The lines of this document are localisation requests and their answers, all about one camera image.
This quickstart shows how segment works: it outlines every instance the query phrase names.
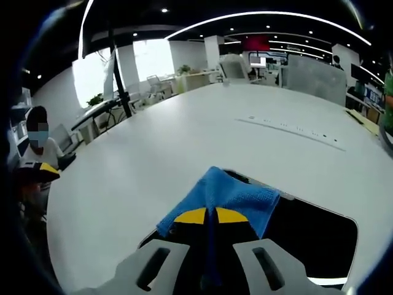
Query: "light strip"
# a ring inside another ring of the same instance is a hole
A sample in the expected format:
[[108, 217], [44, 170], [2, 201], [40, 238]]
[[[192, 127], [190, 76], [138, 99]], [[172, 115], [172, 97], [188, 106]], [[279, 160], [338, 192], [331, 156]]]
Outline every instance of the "light strip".
[[288, 51], [288, 52], [294, 52], [294, 53], [297, 53], [297, 54], [309, 55], [309, 56], [311, 56], [311, 57], [320, 58], [321, 60], [324, 59], [323, 57], [319, 57], [318, 55], [313, 55], [313, 54], [306, 53], [306, 52], [302, 52], [302, 51], [294, 51], [294, 50], [281, 49], [281, 48], [270, 48], [270, 50]]
[[295, 12], [283, 12], [283, 11], [250, 11], [250, 12], [240, 12], [238, 14], [223, 15], [221, 17], [211, 18], [209, 20], [205, 20], [203, 22], [196, 23], [194, 25], [188, 26], [188, 27], [186, 27], [184, 29], [181, 29], [181, 30], [179, 30], [179, 31], [177, 31], [177, 32], [175, 32], [173, 34], [170, 34], [169, 36], [165, 37], [165, 39], [172, 38], [173, 36], [181, 34], [181, 33], [185, 32], [185, 31], [188, 31], [189, 29], [195, 28], [197, 26], [204, 25], [205, 23], [215, 22], [216, 20], [223, 20], [225, 18], [230, 18], [230, 17], [242, 17], [242, 16], [245, 16], [245, 15], [260, 15], [260, 14], [262, 14], [262, 15], [263, 14], [269, 14], [269, 15], [289, 15], [289, 16], [293, 16], [293, 17], [303, 17], [303, 18], [308, 18], [308, 19], [311, 19], [311, 20], [317, 20], [319, 22], [326, 23], [328, 25], [335, 26], [336, 28], [339, 28], [339, 29], [341, 29], [343, 31], [346, 31], [347, 33], [349, 33], [349, 34], [355, 36], [356, 38], [360, 39], [361, 41], [365, 42], [367, 45], [371, 45], [371, 43], [368, 42], [366, 39], [364, 39], [362, 36], [356, 34], [355, 32], [351, 31], [350, 29], [347, 29], [347, 28], [345, 28], [343, 26], [340, 26], [340, 25], [338, 25], [338, 24], [336, 24], [334, 22], [330, 22], [328, 20], [324, 20], [323, 18], [319, 18], [319, 17], [313, 17], [313, 16], [307, 15], [307, 14], [297, 14]]
[[333, 285], [343, 285], [346, 283], [348, 278], [308, 278], [314, 284], [320, 286], [333, 286]]
[[363, 68], [362, 66], [360, 67], [363, 71], [366, 71], [366, 72], [368, 72], [371, 76], [373, 76], [375, 79], [377, 79], [378, 81], [380, 81], [383, 85], [385, 85], [385, 83], [380, 79], [380, 78], [378, 78], [376, 75], [374, 75], [373, 73], [371, 73], [368, 69], [365, 69], [365, 68]]
[[307, 48], [319, 50], [319, 51], [326, 52], [326, 53], [329, 53], [329, 54], [332, 54], [332, 55], [333, 55], [332, 52], [329, 52], [329, 51], [327, 51], [327, 50], [323, 50], [323, 49], [320, 49], [320, 48], [317, 48], [317, 47], [309, 46], [309, 45], [303, 45], [303, 44], [292, 43], [292, 42], [282, 42], [282, 41], [269, 41], [269, 42], [270, 42], [270, 43], [282, 43], [282, 44], [290, 44], [290, 45], [304, 46], [304, 47], [307, 47]]
[[83, 52], [84, 52], [84, 24], [85, 24], [85, 20], [87, 18], [88, 11], [90, 10], [91, 5], [93, 5], [93, 1], [94, 0], [88, 0], [87, 5], [86, 5], [86, 9], [85, 9], [85, 13], [84, 13], [84, 17], [82, 19], [82, 24], [80, 26], [79, 46], [78, 46], [78, 60], [83, 59]]
[[241, 41], [225, 42], [224, 44], [227, 45], [227, 44], [239, 44], [239, 43], [241, 43]]
[[246, 32], [246, 33], [235, 33], [235, 34], [229, 34], [229, 35], [225, 35], [224, 37], [233, 37], [233, 36], [239, 36], [239, 35], [256, 35], [256, 34], [275, 34], [275, 35], [288, 35], [288, 36], [297, 36], [297, 37], [303, 37], [303, 38], [307, 38], [307, 39], [312, 39], [312, 40], [316, 40], [319, 42], [323, 42], [329, 45], [332, 45], [332, 43], [327, 42], [325, 40], [321, 40], [318, 38], [314, 38], [314, 37], [310, 37], [310, 36], [305, 36], [305, 35], [299, 35], [299, 34], [292, 34], [292, 33], [282, 33], [282, 32]]

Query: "black hair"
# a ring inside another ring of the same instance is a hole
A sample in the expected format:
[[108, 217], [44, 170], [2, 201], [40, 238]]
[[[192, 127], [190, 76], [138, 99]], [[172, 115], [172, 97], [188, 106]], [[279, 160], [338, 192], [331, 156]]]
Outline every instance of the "black hair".
[[338, 55], [335, 55], [333, 57], [333, 60], [334, 60], [335, 63], [340, 63], [340, 57]]
[[26, 120], [26, 127], [28, 131], [38, 131], [38, 123], [47, 123], [47, 110], [43, 106], [35, 106], [29, 112]]

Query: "blue cloth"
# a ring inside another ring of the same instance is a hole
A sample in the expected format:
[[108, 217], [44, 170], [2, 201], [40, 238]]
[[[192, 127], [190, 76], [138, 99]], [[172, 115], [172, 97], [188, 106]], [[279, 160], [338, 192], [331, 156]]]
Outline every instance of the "blue cloth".
[[189, 194], [157, 224], [157, 231], [165, 237], [174, 220], [186, 211], [206, 207], [211, 216], [215, 207], [221, 207], [244, 215], [261, 238], [278, 199], [279, 193], [274, 189], [242, 183], [220, 168], [211, 167]]

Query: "black ceiling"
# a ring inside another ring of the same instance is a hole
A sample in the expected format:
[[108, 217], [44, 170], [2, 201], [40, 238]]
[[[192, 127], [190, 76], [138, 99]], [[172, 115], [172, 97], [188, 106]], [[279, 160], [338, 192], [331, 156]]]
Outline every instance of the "black ceiling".
[[[24, 75], [25, 85], [32, 91], [69, 67], [72, 61], [77, 59], [80, 24], [87, 0], [79, 3], [73, 0], [72, 3], [74, 5], [68, 6], [69, 8], [64, 10], [63, 17], [42, 38], [25, 64], [25, 68], [31, 73]], [[214, 34], [227, 36], [270, 32], [274, 33], [269, 35], [271, 40], [304, 44], [305, 37], [281, 33], [297, 34], [321, 39], [332, 45], [336, 43], [350, 44], [353, 50], [360, 53], [366, 68], [374, 73], [383, 73], [383, 67], [386, 67], [387, 64], [381, 57], [383, 57], [386, 47], [393, 47], [392, 38], [386, 38], [389, 31], [391, 34], [393, 29], [391, 15], [383, 8], [383, 3], [382, 0], [333, 0], [326, 2], [304, 0], [94, 0], [85, 22], [84, 38], [88, 51], [94, 52], [109, 46], [106, 37], [109, 24], [115, 29], [117, 45], [122, 46], [131, 44], [135, 40], [163, 38], [194, 23], [228, 14], [257, 10], [297, 12], [320, 17], [344, 26], [369, 40], [372, 46], [368, 46], [358, 38], [334, 26], [315, 20], [284, 15], [248, 15], [226, 18], [178, 34], [172, 40], [201, 39], [201, 34], [204, 36]], [[53, 11], [56, 7], [64, 7], [63, 1], [60, 0], [46, 0], [42, 1], [40, 5], [42, 5], [40, 10], [42, 17], [48, 15], [51, 9]], [[163, 13], [161, 12], [162, 8], [167, 8], [169, 11]], [[232, 36], [238, 40], [245, 37], [246, 35]], [[308, 45], [331, 50], [331, 45], [314, 39], [309, 39]], [[316, 54], [314, 50], [308, 50], [308, 52]], [[36, 79], [38, 74], [42, 75], [42, 79]]]

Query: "white table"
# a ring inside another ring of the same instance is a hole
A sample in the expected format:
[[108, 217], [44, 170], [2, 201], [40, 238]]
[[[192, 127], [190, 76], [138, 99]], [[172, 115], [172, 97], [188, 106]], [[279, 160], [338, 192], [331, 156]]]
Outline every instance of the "white table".
[[[335, 136], [345, 151], [235, 120], [249, 116]], [[359, 241], [345, 288], [363, 279], [391, 238], [393, 161], [341, 106], [281, 88], [213, 84], [118, 124], [52, 184], [49, 250], [64, 290], [112, 278], [212, 165], [354, 219]]]

